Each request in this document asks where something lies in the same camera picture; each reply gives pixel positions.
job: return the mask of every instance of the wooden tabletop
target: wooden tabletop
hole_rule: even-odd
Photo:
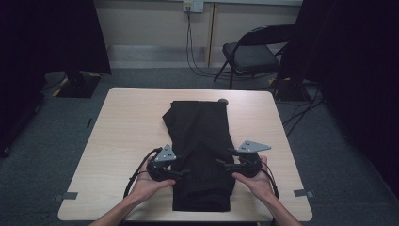
[[[296,197],[303,189],[296,164],[281,125],[273,97],[264,91],[208,89],[109,90],[88,144],[72,178],[68,192],[75,200],[64,200],[61,220],[95,220],[122,199],[124,189],[145,155],[171,140],[162,116],[173,101],[229,101],[229,127],[234,147],[251,140],[272,147],[266,155],[279,188],[281,202],[300,221],[312,218],[308,198]],[[138,221],[270,221],[269,211],[237,182],[231,195],[231,211],[172,211],[172,188],[158,191],[128,216]]]

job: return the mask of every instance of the wall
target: wall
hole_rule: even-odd
[[[281,5],[204,3],[203,13],[191,13],[193,45],[204,47],[209,56],[255,27],[294,24],[298,1],[276,1]],[[182,1],[97,0],[95,4],[107,45],[186,46],[188,20]]]

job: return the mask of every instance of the gray carpet floor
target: gray carpet floor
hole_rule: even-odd
[[[63,73],[48,73],[47,86],[62,77]],[[234,81],[234,89],[266,87],[268,78]],[[228,81],[214,83],[190,69],[116,69],[101,79],[90,99],[55,98],[56,87],[45,90],[40,112],[15,139],[10,157],[0,159],[0,225],[88,224],[60,221],[61,202],[54,197],[67,191],[113,87],[227,89]],[[314,94],[314,87],[309,93]],[[301,104],[277,102],[281,120],[305,109],[298,107]],[[315,195],[310,199],[313,219],[304,225],[399,225],[397,199],[344,137],[325,104],[309,111],[288,136],[303,185]]]

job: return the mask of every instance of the forearm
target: forearm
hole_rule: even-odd
[[[105,215],[94,221],[90,226],[119,225],[123,219],[142,201],[135,196],[127,196]]]
[[[274,195],[261,199],[262,203],[267,207],[273,218],[279,226],[296,226],[301,223],[282,205],[279,199]]]

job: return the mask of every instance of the black garment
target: black garment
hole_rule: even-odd
[[[190,170],[173,187],[173,210],[230,211],[235,180],[216,162],[234,162],[226,104],[173,102],[163,119],[179,156],[171,169]]]

